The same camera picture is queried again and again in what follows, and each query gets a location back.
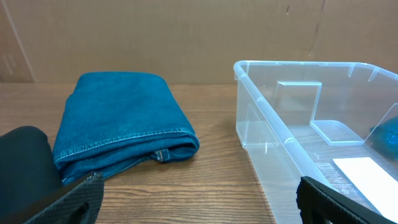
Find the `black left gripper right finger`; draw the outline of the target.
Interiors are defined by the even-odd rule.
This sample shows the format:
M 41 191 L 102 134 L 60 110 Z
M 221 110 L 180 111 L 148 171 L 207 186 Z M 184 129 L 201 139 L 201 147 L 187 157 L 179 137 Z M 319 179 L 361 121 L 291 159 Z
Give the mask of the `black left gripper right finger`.
M 296 203 L 303 224 L 395 224 L 308 176 L 300 178 Z

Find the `sparkly blue garment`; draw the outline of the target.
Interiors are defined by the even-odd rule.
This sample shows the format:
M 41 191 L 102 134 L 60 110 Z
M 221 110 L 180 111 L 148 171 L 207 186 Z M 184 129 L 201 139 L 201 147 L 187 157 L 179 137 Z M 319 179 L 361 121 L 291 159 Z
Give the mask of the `sparkly blue garment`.
M 370 140 L 375 150 L 397 160 L 397 117 L 370 129 Z

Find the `blue denim jeans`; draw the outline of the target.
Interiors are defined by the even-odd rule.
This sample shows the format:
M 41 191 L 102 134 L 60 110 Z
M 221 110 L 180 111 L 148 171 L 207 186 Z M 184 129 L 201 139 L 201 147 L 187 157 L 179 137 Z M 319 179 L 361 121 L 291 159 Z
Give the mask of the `blue denim jeans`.
M 166 81 L 139 72 L 82 75 L 65 102 L 53 147 L 62 182 L 90 172 L 104 178 L 141 162 L 180 162 L 200 142 Z

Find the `black garment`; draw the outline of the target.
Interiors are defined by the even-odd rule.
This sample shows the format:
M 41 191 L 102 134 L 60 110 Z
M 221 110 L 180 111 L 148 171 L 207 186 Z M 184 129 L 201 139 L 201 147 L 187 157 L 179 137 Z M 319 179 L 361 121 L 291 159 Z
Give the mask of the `black garment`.
M 47 135 L 22 126 L 1 136 L 1 216 L 8 216 L 62 187 Z

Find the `clear plastic storage bin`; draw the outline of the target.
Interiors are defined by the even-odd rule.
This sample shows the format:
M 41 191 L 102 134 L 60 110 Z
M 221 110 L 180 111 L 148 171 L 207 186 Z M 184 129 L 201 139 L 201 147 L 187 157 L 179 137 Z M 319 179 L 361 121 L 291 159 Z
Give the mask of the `clear plastic storage bin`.
M 300 223 L 296 190 L 309 176 L 380 214 L 333 162 L 370 157 L 397 181 L 397 160 L 370 129 L 397 117 L 397 74 L 368 63 L 242 60 L 236 132 L 277 223 Z

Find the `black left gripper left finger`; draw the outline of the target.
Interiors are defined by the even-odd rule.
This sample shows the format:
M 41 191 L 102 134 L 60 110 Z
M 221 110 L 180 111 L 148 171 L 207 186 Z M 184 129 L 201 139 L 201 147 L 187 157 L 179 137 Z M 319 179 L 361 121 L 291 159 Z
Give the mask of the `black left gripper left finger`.
M 104 196 L 104 179 L 91 172 L 27 208 L 1 219 L 10 224 L 94 224 Z

